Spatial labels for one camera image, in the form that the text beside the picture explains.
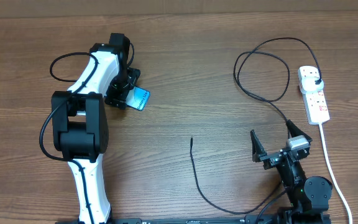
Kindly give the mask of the white power strip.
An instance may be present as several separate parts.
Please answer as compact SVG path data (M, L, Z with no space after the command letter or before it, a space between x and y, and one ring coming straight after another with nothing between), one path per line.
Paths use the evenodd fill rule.
M313 66L302 66L298 69L299 82L302 77L319 78L318 69ZM323 89L321 91L302 94L302 96L309 124L319 125L330 120Z

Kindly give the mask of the white USB wall charger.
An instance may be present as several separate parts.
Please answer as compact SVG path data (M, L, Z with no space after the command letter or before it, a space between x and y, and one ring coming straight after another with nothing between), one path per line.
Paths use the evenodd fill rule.
M315 91L321 91L324 88L324 82L315 77L302 77L300 79L299 86L302 94L307 94Z

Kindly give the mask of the blue-screen smartphone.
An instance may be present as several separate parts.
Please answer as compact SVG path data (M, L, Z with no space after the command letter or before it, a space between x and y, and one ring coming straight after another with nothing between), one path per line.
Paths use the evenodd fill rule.
M127 95L126 105L138 111L143 111L149 98L150 92L148 90L135 86Z

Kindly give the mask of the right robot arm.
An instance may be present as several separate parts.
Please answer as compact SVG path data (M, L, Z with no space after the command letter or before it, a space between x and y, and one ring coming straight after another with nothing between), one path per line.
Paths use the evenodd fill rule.
M244 217L246 223L331 223L328 214L333 184L325 177L307 177L300 161L310 154L312 138L291 120L286 121L290 138L280 151L267 154L255 131L250 132L252 160L263 162L265 170L276 168L283 192L273 198L257 215ZM287 195L289 207L280 207L273 215L264 212L282 195Z

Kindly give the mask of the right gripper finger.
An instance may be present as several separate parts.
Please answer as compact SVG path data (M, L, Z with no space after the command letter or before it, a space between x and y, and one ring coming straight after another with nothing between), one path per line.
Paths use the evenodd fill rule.
M254 162L260 162L260 158L266 156L267 153L254 130L250 131L250 138L252 142L252 160Z
M298 128L290 119L286 121L286 126L292 138L298 136L304 136L308 142L313 141L313 139L310 136L308 136L305 132L303 132L300 128Z

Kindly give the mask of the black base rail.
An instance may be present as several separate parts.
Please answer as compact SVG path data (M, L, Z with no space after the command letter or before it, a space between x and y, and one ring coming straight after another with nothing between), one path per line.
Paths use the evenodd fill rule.
M121 218L112 219L109 218L107 223L112 224L255 224L257 215L246 215L245 218L194 218L194 219L156 219L156 220L141 220L140 218ZM79 220L62 221L55 223L64 224L78 224L84 223ZM259 218L260 224L273 224L273 223L286 223L285 221L278 221L274 218L274 215L263 215ZM311 221L298 220L292 223L324 223L331 224L329 215L323 215L322 220L312 219Z

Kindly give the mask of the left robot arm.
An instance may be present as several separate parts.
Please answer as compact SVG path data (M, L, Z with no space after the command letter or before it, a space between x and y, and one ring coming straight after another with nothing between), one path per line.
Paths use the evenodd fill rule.
M44 123L52 124L59 160L73 173L80 203L75 223L112 223L102 165L109 142L105 107L142 111L150 92L136 85L140 70L131 67L134 46L124 34L112 33L107 44L96 43L85 54L89 63L69 89L54 92Z

